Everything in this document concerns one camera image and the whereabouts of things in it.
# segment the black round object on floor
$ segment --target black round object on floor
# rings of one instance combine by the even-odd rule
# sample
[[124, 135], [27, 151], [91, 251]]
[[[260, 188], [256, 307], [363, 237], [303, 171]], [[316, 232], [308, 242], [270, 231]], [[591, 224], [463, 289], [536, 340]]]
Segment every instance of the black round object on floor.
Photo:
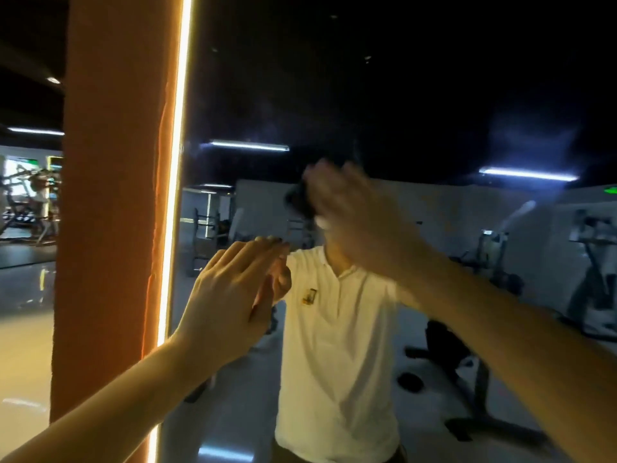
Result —
[[424, 388], [424, 382], [414, 373], [401, 373], [396, 381], [400, 388], [410, 393], [419, 393]]

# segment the polo shirt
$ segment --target polo shirt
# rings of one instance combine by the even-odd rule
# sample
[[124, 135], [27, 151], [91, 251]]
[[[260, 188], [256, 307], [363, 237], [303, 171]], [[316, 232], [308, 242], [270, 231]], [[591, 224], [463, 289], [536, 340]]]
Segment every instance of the polo shirt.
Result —
[[323, 247], [289, 255], [275, 438], [313, 463], [383, 463], [400, 444], [390, 399], [396, 284]]

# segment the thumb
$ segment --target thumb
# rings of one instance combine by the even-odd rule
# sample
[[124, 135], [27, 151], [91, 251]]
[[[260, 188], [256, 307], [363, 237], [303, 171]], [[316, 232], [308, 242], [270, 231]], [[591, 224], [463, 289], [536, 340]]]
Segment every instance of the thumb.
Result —
[[263, 330], [265, 333], [270, 324], [270, 316], [272, 314], [272, 303], [274, 301], [274, 290], [272, 289], [272, 276], [266, 276], [257, 304], [253, 306], [249, 324], [258, 330]]

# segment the brown column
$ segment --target brown column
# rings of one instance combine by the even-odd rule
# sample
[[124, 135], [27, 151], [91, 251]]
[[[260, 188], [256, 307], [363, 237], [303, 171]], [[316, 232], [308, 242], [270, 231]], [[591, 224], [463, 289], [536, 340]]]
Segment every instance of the brown column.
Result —
[[182, 2], [70, 3], [52, 421], [156, 343]]

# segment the black ceiling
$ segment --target black ceiling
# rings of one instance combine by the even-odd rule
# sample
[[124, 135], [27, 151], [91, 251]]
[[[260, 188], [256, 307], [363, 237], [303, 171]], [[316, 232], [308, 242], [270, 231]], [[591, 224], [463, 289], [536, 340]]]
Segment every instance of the black ceiling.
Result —
[[[66, 0], [1, 3], [0, 39], [63, 77]], [[616, 180], [614, 33], [583, 20], [580, 3], [575, 15], [563, 4], [440, 0], [195, 4], [187, 183], [294, 181], [332, 152], [403, 181], [467, 183], [482, 165], [568, 171], [579, 185]], [[0, 109], [61, 120], [57, 91], [0, 75], [30, 84], [3, 93]], [[199, 150], [214, 138], [291, 152]]]

